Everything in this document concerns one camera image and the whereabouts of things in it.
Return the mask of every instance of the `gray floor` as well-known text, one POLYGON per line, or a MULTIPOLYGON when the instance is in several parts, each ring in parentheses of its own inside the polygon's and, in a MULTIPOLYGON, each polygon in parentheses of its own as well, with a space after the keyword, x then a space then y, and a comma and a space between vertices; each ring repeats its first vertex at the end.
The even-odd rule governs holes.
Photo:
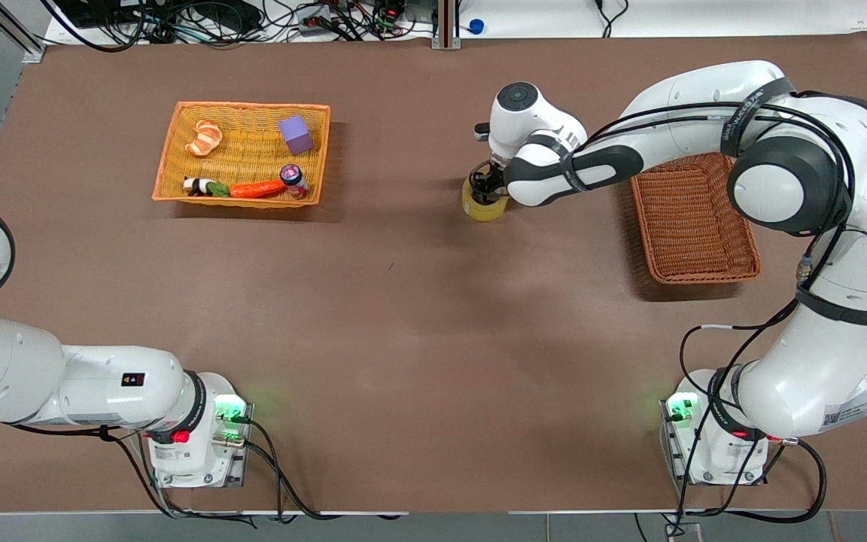
MULTIPOLYGON (((21 55, 0 35, 0 119, 13 95, 21 73, 21 55)), ((649 542, 664 540, 663 521, 656 514, 641 514, 649 542)), ((867 512, 823 513, 802 525, 763 525, 735 517, 701 521, 705 540, 774 542, 863 542, 867 541, 867 512)), ((0 516, 0 542, 118 542, 155 537, 157 542, 223 540, 237 542, 269 540, 319 542, 355 540, 539 542, 548 538, 543 515, 447 514, 411 515, 395 522, 374 518, 343 518, 332 522, 298 520, 293 525, 258 521, 258 531, 245 525, 203 520, 175 521, 156 514, 63 514, 0 516)), ((551 515, 549 539, 561 541, 637 542, 631 514, 551 515)))

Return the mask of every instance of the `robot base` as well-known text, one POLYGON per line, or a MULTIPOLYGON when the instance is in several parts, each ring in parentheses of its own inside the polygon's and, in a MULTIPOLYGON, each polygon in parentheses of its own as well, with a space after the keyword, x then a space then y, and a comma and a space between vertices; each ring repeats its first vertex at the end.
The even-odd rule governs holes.
MULTIPOLYGON (((696 370, 691 377, 698 384, 705 385, 715 375, 713 370, 696 370)), ((671 473, 671 481, 678 491, 681 490, 682 477, 685 476, 685 466, 692 447, 695 446, 695 433, 701 424, 701 418, 708 408, 708 397, 698 391, 687 379, 681 381, 677 391, 667 401, 660 401, 661 429, 659 436, 661 450, 665 454, 665 463, 671 473), (671 421, 673 415, 684 416, 682 421, 671 421)), ((762 469, 768 454, 768 440, 761 439, 754 443, 740 439, 723 430, 713 415, 708 416, 701 430, 698 449, 691 460, 691 470, 688 481, 694 485, 733 485, 738 479, 738 470, 744 463, 744 457, 755 446, 747 465, 744 466, 739 483, 750 485, 760 483, 762 469)))
POLYGON ((242 487, 243 440, 250 436, 250 425, 227 419, 250 416, 252 405, 245 404, 230 381, 219 374, 199 373, 199 378, 206 387, 206 402, 189 440, 168 445, 149 440, 156 480, 164 488, 242 487))

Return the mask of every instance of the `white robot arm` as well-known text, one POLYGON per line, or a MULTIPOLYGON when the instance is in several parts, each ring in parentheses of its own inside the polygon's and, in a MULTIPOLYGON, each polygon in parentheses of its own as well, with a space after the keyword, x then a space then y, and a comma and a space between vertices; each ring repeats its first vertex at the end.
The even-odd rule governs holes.
MULTIPOLYGON (((0 287, 14 243, 0 218, 0 287)), ((0 318, 0 422, 109 425, 149 436, 165 487, 223 487, 236 478, 247 405, 227 379, 183 371, 171 353, 140 346, 64 346, 45 330, 0 318)))
POLYGON ((712 370, 692 374, 701 385, 722 382, 719 390, 685 380, 668 399, 684 415, 672 442, 682 457, 707 395, 725 399, 713 410, 717 423, 703 428, 696 483, 734 483, 747 455, 739 452, 751 446, 744 480, 757 480, 765 434, 808 436, 867 416, 867 102, 787 90, 794 89, 769 62, 683 73, 644 90, 583 146, 584 129, 530 83, 509 85, 493 104, 493 167, 521 205, 548 205, 672 159, 722 151, 739 157, 729 196, 744 217, 788 233, 823 232, 813 278, 799 285, 800 303, 771 350, 723 379, 712 370), (511 100, 514 93, 525 97, 511 100), (534 130, 532 119, 540 120, 534 130))

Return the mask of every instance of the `black sticker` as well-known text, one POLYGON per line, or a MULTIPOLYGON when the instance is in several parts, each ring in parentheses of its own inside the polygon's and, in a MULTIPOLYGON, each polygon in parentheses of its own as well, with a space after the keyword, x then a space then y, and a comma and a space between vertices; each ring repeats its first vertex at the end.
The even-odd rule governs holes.
POLYGON ((145 373, 123 373, 123 387, 128 385, 142 385, 145 381, 145 373))

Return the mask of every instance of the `carrot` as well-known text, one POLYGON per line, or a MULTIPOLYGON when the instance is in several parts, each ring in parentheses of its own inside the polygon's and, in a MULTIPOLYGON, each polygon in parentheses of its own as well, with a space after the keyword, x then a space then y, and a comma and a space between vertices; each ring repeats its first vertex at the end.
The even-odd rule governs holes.
POLYGON ((283 190, 286 190, 286 185, 279 179, 250 184, 234 184, 230 186, 230 198, 265 198, 265 196, 274 196, 283 190))

